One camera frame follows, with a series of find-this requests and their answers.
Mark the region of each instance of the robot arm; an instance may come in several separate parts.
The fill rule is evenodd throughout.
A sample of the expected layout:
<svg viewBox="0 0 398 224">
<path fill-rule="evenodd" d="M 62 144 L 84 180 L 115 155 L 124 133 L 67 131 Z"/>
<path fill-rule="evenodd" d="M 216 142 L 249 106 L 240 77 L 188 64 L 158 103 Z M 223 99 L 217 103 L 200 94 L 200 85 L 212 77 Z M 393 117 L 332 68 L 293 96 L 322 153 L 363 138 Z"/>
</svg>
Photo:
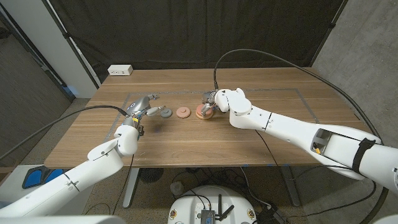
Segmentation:
<svg viewBox="0 0 398 224">
<path fill-rule="evenodd" d="M 62 208 L 79 192 L 117 173 L 123 167 L 122 157 L 137 151 L 137 142 L 144 131 L 140 125 L 142 116 L 155 115 L 164 106 L 151 108 L 145 96 L 134 102 L 127 112 L 129 116 L 117 128 L 114 137 L 94 149 L 88 160 L 77 167 L 42 185 L 18 201 L 0 209 L 0 217 L 32 217 L 51 215 Z"/>
<path fill-rule="evenodd" d="M 313 124 L 255 107 L 241 89 L 219 90 L 208 105 L 230 111 L 235 128 L 264 131 L 309 153 L 324 165 L 347 177 L 364 177 L 398 194 L 398 149 L 380 145 L 381 140 L 367 132 L 345 126 Z"/>
</svg>

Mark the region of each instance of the black curtain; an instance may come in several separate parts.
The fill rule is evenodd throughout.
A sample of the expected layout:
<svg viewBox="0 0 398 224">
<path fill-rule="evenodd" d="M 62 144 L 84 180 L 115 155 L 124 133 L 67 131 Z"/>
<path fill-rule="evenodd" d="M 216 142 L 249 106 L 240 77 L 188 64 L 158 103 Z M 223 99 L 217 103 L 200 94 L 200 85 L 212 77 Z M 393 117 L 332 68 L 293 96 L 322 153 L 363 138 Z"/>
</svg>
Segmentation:
<svg viewBox="0 0 398 224">
<path fill-rule="evenodd" d="M 343 0 L 52 0 L 101 82 L 111 64 L 212 68 L 227 51 L 263 50 L 309 66 Z M 286 67 L 236 53 L 220 67 Z"/>
</svg>

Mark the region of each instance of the white power outlet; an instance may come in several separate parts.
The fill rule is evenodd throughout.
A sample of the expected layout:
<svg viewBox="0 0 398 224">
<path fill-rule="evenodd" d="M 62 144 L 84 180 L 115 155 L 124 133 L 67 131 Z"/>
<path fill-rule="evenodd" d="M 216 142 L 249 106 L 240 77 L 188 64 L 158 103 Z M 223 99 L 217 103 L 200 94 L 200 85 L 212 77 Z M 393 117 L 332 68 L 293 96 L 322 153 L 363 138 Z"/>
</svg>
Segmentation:
<svg viewBox="0 0 398 224">
<path fill-rule="evenodd" d="M 131 65 L 111 65 L 108 68 L 110 75 L 130 75 L 132 73 Z"/>
</svg>

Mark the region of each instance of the metal stand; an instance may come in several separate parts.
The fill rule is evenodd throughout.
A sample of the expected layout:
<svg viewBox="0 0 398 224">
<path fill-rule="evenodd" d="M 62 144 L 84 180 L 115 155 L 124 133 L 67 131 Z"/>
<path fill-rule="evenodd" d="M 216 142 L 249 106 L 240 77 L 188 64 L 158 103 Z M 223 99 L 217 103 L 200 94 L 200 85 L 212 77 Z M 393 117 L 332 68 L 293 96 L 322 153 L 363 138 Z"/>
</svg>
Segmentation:
<svg viewBox="0 0 398 224">
<path fill-rule="evenodd" d="M 131 168 L 127 181 L 126 193 L 124 193 L 123 208 L 129 208 L 132 202 L 132 196 L 138 183 L 139 168 Z"/>
<path fill-rule="evenodd" d="M 290 170 L 289 166 L 282 166 L 282 175 L 284 176 L 284 180 L 286 183 L 287 190 L 289 191 L 290 201 L 292 205 L 295 207 L 299 207 L 301 205 L 299 193 L 297 193 L 296 185 L 294 183 L 292 171 Z"/>
</svg>

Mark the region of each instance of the blue object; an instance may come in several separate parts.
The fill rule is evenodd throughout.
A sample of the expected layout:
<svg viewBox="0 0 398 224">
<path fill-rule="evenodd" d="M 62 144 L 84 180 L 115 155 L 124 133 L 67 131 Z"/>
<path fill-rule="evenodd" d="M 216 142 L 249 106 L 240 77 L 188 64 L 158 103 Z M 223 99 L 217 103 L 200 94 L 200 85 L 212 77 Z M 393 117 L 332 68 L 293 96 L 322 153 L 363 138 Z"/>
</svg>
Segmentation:
<svg viewBox="0 0 398 224">
<path fill-rule="evenodd" d="M 62 169 L 56 169 L 51 172 L 51 174 L 44 180 L 44 183 L 48 183 L 51 180 L 57 178 L 59 175 L 63 174 Z"/>
<path fill-rule="evenodd" d="M 26 178 L 26 181 L 24 183 L 25 188 L 29 188 L 33 185 L 37 185 L 41 183 L 41 178 L 42 178 L 42 171 L 41 170 L 35 170 L 32 173 L 29 174 L 29 176 Z"/>
</svg>

